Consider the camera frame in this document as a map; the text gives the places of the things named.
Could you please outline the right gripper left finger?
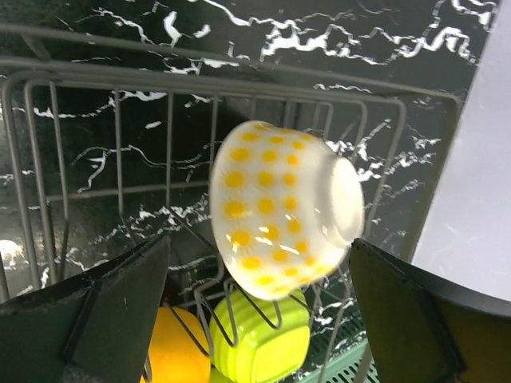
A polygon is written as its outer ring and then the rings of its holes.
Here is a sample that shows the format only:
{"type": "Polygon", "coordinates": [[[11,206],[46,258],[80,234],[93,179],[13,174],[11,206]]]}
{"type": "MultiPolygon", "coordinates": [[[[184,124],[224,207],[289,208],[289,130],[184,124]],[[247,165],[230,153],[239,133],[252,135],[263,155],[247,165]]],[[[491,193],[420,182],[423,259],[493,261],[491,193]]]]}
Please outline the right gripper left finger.
{"type": "Polygon", "coordinates": [[[164,290],[159,235],[62,282],[1,304],[3,382],[138,382],[164,290]]]}

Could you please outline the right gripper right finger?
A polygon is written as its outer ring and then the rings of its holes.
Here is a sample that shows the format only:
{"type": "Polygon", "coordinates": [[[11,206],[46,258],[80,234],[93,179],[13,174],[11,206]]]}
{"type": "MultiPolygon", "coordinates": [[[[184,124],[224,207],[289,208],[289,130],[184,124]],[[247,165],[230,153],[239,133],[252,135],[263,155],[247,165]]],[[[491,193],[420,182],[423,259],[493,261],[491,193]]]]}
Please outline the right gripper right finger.
{"type": "Polygon", "coordinates": [[[381,382],[508,382],[510,303],[420,269],[363,239],[351,280],[381,382]]]}

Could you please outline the orange bowl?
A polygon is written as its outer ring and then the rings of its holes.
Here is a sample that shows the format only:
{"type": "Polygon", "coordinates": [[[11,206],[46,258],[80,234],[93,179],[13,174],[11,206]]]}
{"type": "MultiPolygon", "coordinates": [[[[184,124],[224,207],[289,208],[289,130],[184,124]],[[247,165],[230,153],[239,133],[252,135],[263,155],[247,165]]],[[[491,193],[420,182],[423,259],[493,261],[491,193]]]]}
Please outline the orange bowl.
{"type": "Polygon", "coordinates": [[[209,381],[210,358],[201,353],[187,330],[205,350],[209,350],[203,326],[195,315],[179,307],[158,309],[149,345],[153,382],[209,381]]]}

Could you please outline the white green bowl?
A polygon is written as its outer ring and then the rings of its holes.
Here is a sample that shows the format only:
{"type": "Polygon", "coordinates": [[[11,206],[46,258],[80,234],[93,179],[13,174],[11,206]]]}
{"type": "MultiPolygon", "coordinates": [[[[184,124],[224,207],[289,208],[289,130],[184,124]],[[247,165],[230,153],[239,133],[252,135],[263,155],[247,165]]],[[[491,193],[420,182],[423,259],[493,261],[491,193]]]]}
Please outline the white green bowl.
{"type": "Polygon", "coordinates": [[[214,353],[212,364],[234,382],[278,382],[305,362],[311,340],[310,314],[301,290],[278,301],[282,325],[271,328],[256,311],[261,309],[277,322],[272,302],[253,298],[251,305],[242,292],[230,294],[239,343],[231,347],[215,321],[209,324],[214,353]]]}

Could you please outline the green striped bowl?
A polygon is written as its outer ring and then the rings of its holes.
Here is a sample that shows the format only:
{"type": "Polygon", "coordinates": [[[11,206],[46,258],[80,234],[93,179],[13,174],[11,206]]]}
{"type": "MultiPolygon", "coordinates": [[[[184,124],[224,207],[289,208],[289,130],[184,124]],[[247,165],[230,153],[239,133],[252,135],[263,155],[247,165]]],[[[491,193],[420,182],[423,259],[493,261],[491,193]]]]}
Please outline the green striped bowl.
{"type": "Polygon", "coordinates": [[[354,165],[316,136],[264,121],[246,121],[227,135],[208,194],[224,265],[262,300],[326,277],[363,233],[354,165]]]}

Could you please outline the yellow bowl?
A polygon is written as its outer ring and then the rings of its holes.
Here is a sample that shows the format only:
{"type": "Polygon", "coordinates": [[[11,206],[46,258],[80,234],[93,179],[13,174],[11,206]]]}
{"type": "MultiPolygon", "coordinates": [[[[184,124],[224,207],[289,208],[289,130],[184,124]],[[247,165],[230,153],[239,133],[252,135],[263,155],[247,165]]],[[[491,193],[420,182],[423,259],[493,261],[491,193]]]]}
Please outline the yellow bowl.
{"type": "Polygon", "coordinates": [[[235,382],[229,379],[228,377],[224,376],[216,368],[212,367],[209,383],[235,383],[235,382]]]}

